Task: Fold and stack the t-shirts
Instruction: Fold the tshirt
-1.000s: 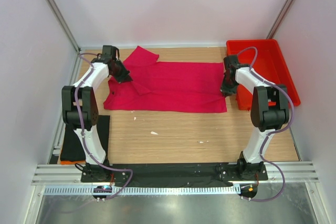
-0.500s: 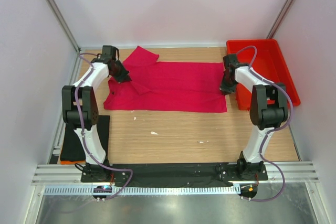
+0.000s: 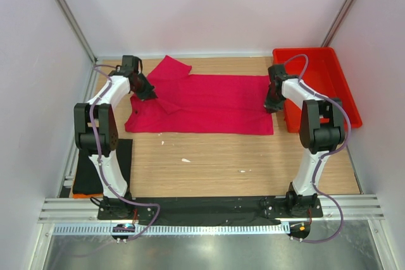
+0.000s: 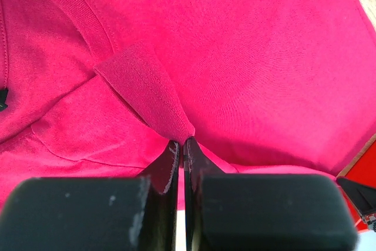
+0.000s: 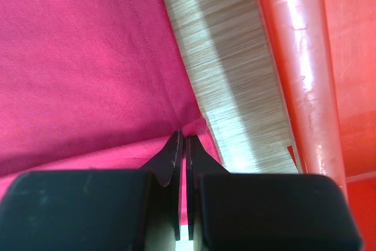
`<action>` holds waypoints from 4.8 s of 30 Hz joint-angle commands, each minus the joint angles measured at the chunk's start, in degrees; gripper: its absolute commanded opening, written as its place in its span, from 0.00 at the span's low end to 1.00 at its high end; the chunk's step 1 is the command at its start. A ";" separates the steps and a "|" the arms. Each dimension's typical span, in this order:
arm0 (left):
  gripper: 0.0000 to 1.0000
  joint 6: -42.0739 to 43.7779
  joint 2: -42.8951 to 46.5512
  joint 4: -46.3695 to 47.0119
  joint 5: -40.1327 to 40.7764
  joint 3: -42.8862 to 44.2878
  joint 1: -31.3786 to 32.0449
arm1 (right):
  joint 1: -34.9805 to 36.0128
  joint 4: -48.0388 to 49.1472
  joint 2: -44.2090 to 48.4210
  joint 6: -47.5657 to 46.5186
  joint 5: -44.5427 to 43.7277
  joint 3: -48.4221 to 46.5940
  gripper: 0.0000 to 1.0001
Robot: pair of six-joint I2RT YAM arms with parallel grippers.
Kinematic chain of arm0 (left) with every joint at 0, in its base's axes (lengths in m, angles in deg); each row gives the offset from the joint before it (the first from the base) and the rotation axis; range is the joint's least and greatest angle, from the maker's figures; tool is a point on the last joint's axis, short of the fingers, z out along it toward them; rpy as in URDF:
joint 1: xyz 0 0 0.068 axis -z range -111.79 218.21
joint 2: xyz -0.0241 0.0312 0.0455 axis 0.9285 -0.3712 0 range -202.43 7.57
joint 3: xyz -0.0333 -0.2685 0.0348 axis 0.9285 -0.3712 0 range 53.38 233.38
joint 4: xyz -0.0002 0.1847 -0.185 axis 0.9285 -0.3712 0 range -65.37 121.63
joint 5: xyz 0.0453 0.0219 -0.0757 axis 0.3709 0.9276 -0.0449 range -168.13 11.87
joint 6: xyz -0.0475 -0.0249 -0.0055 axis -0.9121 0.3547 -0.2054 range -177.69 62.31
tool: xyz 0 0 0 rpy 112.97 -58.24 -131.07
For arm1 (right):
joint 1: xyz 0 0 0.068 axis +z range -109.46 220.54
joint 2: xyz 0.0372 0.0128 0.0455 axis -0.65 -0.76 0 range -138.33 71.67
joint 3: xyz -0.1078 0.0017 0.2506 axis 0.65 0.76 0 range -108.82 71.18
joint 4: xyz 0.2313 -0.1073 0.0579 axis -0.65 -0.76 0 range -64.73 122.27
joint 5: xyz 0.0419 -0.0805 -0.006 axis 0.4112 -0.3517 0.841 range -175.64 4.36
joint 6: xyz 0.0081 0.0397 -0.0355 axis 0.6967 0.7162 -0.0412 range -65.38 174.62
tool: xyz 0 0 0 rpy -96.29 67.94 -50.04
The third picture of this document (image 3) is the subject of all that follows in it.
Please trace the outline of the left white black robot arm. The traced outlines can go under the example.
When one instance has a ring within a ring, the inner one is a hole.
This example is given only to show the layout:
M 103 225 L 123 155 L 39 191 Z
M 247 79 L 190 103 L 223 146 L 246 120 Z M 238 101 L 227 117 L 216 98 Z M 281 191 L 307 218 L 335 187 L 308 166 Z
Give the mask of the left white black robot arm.
M 93 98 L 76 104 L 73 109 L 76 146 L 87 153 L 95 166 L 104 201 L 115 199 L 112 211 L 118 218 L 128 219 L 134 206 L 154 207 L 159 211 L 159 204 L 139 203 L 130 197 L 116 155 L 119 136 L 114 116 L 116 106 L 127 94 L 133 92 L 143 101 L 153 99 L 154 87 L 142 73 L 113 71 L 107 75 L 96 71 L 106 77 L 106 83 Z

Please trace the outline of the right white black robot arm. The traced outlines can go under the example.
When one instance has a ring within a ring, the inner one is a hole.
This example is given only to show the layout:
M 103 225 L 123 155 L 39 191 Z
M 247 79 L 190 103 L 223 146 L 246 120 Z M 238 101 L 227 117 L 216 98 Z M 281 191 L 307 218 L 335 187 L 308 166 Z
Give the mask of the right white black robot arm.
M 296 76 L 271 76 L 265 109 L 274 113 L 286 100 L 301 109 L 299 140 L 304 154 L 296 177 L 277 206 L 289 216 L 304 217 L 316 207 L 321 194 L 319 179 L 328 158 L 347 144 L 344 123 L 350 121 L 338 98 L 315 91 Z

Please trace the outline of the magenta t shirt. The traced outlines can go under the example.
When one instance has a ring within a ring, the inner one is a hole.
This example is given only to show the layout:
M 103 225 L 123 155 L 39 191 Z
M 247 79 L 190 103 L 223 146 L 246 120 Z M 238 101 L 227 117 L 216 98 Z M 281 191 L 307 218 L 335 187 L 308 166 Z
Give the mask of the magenta t shirt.
M 166 56 L 148 75 L 157 97 L 130 98 L 130 133 L 234 133 L 273 135 L 273 120 L 264 108 L 266 76 L 199 75 Z

